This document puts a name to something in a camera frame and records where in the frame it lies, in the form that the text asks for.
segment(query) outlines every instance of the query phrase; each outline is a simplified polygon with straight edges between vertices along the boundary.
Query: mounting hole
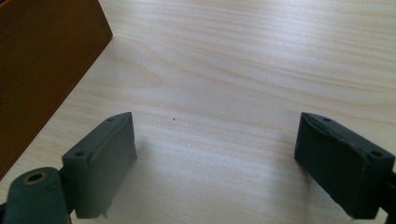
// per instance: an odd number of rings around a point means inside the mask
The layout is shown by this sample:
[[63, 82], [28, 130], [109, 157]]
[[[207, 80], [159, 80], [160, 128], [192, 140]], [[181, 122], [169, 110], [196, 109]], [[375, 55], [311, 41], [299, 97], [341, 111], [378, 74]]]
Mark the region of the mounting hole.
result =
[[373, 156], [382, 157], [382, 154], [381, 154], [380, 152], [371, 151], [370, 153], [371, 153]]
[[44, 173], [44, 172], [33, 173], [31, 175], [28, 175], [26, 178], [23, 179], [23, 184], [24, 185], [33, 185], [33, 184], [36, 184], [36, 183], [42, 181], [47, 176], [48, 176], [48, 174]]
[[82, 156], [84, 156], [85, 155], [85, 153], [84, 152], [76, 152], [76, 154], [75, 154], [75, 156], [77, 156], [77, 157], [82, 157]]

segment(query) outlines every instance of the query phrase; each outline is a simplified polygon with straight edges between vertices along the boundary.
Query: brown wooden box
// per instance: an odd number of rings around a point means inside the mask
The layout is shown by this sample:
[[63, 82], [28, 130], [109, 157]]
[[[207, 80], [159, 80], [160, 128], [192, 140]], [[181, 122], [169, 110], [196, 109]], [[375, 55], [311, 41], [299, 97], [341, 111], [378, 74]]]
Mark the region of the brown wooden box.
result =
[[111, 39], [97, 0], [0, 0], [0, 178]]

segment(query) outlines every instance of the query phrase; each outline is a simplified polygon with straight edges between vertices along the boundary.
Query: screw hole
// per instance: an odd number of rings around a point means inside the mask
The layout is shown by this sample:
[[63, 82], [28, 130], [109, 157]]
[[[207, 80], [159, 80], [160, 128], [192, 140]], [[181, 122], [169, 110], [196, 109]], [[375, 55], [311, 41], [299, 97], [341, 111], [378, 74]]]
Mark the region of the screw hole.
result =
[[382, 156], [382, 154], [380, 153], [380, 152], [377, 152], [377, 151], [371, 151], [370, 152], [373, 156], [377, 156], [377, 157], [381, 157]]
[[44, 173], [44, 172], [34, 173], [34, 174], [29, 175], [26, 178], [24, 178], [23, 184], [24, 185], [36, 184], [36, 183], [42, 181], [43, 179], [45, 179], [47, 177], [47, 175], [48, 174]]
[[85, 154], [84, 154], [84, 152], [77, 152], [76, 154], [75, 154], [75, 156], [77, 156], [77, 157], [82, 157], [82, 156], [84, 156]]
[[31, 176], [29, 176], [29, 178], [27, 178], [27, 182], [34, 182], [34, 181], [37, 181], [37, 180], [39, 180], [41, 178], [43, 178], [42, 174], [31, 175]]

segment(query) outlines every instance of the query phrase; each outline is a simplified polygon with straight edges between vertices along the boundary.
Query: light wood grain surface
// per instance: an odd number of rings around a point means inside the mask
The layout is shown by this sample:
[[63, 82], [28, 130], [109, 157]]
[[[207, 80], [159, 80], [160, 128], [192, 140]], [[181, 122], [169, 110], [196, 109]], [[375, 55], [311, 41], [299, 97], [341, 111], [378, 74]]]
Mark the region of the light wood grain surface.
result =
[[101, 4], [113, 40], [1, 180], [1, 202], [18, 175], [62, 167], [132, 111], [138, 160], [109, 218], [74, 223], [351, 222], [293, 158], [299, 118], [396, 153], [395, 1]]

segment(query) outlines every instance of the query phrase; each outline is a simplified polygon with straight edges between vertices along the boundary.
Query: wooden table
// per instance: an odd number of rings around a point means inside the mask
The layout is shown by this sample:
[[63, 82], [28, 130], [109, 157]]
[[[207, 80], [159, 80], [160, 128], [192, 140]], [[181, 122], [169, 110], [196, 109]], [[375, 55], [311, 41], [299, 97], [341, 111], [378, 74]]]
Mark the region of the wooden table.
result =
[[132, 111], [138, 160], [109, 218], [73, 223], [350, 223], [293, 158], [299, 118], [396, 153], [393, 0], [101, 4], [113, 40], [1, 180], [1, 202], [18, 175], [62, 167]]

